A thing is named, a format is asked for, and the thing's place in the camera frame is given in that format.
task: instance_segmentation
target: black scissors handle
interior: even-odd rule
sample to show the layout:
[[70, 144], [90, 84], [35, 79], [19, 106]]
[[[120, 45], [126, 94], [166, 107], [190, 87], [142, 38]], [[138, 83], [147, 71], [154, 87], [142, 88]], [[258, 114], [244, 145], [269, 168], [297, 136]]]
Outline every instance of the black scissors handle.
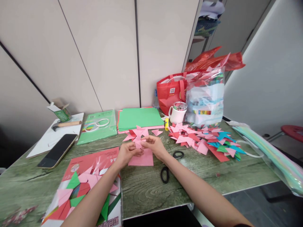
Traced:
[[[166, 172], [166, 180], [164, 180], [163, 178], [163, 172]], [[169, 168], [167, 166], [163, 167], [160, 173], [161, 176], [161, 180], [163, 181], [163, 183], [168, 183], [169, 180]]]
[[174, 154], [173, 154], [173, 157], [175, 159], [183, 158], [184, 157], [184, 153], [182, 151], [175, 151]]

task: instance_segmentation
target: red tote bag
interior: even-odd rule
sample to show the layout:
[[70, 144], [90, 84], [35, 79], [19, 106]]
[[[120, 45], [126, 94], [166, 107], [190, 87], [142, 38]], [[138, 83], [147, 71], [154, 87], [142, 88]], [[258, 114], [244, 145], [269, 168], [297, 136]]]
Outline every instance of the red tote bag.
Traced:
[[175, 102], [185, 102], [188, 73], [190, 72], [169, 75], [157, 82], [159, 106], [165, 115], [168, 116], [169, 108]]

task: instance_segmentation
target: yellow glue stick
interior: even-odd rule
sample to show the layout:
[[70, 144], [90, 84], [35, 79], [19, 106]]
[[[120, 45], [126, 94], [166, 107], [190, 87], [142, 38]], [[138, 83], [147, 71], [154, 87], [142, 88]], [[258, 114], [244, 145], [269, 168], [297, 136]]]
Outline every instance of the yellow glue stick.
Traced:
[[169, 122], [168, 122], [168, 118], [165, 118], [165, 123], [164, 123], [164, 126], [165, 126], [165, 130], [168, 131], [168, 127], [169, 127]]

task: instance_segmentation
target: green box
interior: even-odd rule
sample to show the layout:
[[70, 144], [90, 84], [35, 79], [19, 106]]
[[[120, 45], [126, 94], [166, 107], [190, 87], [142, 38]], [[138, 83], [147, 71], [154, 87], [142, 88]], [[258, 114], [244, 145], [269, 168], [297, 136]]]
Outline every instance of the green box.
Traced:
[[47, 108], [54, 112], [61, 122], [66, 122], [71, 119], [69, 111], [66, 109], [69, 104], [64, 105], [60, 98], [53, 99], [50, 106]]

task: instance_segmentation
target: hand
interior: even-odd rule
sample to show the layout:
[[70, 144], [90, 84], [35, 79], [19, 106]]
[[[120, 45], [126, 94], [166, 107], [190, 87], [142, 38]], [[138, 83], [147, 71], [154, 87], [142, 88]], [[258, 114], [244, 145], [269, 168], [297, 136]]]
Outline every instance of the hand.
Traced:
[[122, 169], [127, 165], [127, 163], [129, 163], [133, 156], [141, 157], [141, 155], [143, 155], [143, 150], [136, 149], [134, 142], [123, 143], [115, 163], [117, 163], [119, 168]]
[[149, 148], [155, 154], [155, 156], [162, 162], [165, 162], [165, 157], [169, 155], [167, 150], [165, 149], [161, 139], [156, 136], [145, 136], [141, 138], [141, 140], [146, 139], [141, 142], [142, 148]]

